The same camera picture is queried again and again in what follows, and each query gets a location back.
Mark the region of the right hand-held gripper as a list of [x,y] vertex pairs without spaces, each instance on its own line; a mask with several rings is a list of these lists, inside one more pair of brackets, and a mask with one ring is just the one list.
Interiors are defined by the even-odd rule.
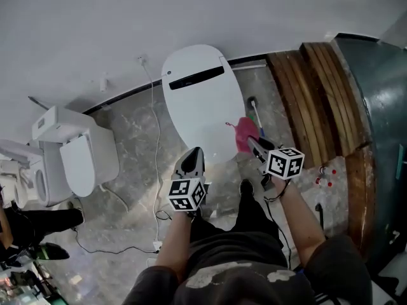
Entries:
[[299,150],[293,147],[275,149],[274,143],[264,137],[249,137],[247,145],[252,155],[262,163],[258,170],[263,176],[262,185],[265,190],[268,184],[265,179],[271,176],[282,180],[300,176],[305,155]]

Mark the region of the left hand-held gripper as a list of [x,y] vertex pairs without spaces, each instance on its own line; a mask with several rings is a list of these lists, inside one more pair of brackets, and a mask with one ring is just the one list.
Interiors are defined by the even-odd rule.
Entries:
[[167,195],[173,211],[194,214],[200,208],[209,188],[204,172],[205,160],[201,147],[192,148],[179,158]]

